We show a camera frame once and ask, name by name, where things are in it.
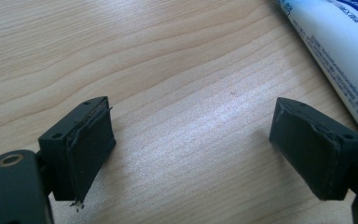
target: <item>tube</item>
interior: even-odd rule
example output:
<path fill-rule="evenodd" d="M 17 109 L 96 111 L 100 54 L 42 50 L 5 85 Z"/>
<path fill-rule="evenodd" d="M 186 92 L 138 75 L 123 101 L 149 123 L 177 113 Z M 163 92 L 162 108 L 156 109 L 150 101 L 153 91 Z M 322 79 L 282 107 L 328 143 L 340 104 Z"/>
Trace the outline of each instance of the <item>tube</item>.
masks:
<path fill-rule="evenodd" d="M 278 0 L 358 123 L 358 0 Z"/>

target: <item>wood grain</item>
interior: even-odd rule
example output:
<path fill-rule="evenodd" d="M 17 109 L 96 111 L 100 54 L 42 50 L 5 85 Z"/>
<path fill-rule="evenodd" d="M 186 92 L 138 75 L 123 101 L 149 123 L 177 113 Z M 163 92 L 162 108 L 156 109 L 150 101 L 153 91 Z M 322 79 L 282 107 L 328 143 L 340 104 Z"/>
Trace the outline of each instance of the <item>wood grain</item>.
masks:
<path fill-rule="evenodd" d="M 101 95 L 117 147 L 57 223 L 351 223 L 269 144 L 278 96 L 357 129 L 275 1 L 0 1 L 0 154 Z"/>

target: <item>light wood surface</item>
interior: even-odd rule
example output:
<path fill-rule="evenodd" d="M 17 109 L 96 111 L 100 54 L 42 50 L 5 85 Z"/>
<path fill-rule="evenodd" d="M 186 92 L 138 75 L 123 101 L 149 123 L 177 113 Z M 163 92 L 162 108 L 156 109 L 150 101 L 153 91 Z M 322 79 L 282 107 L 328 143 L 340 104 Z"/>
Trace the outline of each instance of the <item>light wood surface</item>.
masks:
<path fill-rule="evenodd" d="M 0 154 L 101 95 L 117 146 L 56 223 L 351 223 L 269 143 L 278 96 L 357 129 L 276 1 L 0 1 Z"/>

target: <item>wooden table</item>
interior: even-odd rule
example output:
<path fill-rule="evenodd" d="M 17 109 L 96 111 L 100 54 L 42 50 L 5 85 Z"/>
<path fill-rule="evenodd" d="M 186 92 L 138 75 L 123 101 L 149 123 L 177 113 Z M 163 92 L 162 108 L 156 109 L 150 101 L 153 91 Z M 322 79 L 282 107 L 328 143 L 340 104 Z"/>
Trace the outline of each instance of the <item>wooden table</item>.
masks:
<path fill-rule="evenodd" d="M 351 223 L 269 143 L 278 96 L 358 130 L 276 1 L 0 1 L 0 154 L 101 95 L 117 146 L 56 223 Z"/>

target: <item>screw hole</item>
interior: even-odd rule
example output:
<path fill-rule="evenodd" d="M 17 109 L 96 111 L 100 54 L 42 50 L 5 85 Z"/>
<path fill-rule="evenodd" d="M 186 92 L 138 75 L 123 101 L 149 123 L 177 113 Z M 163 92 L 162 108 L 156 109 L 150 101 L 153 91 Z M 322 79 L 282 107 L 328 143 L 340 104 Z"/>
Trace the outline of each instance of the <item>screw hole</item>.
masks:
<path fill-rule="evenodd" d="M 0 167 L 7 167 L 19 163 L 24 158 L 21 154 L 8 155 L 0 160 Z"/>
<path fill-rule="evenodd" d="M 62 133 L 55 133 L 55 134 L 53 134 L 51 137 L 52 138 L 59 138 L 59 137 L 61 137 L 62 136 Z"/>
<path fill-rule="evenodd" d="M 346 138 L 346 139 L 353 139 L 354 137 L 352 136 L 352 135 L 350 135 L 350 134 L 343 134 L 342 135 L 344 138 Z"/>

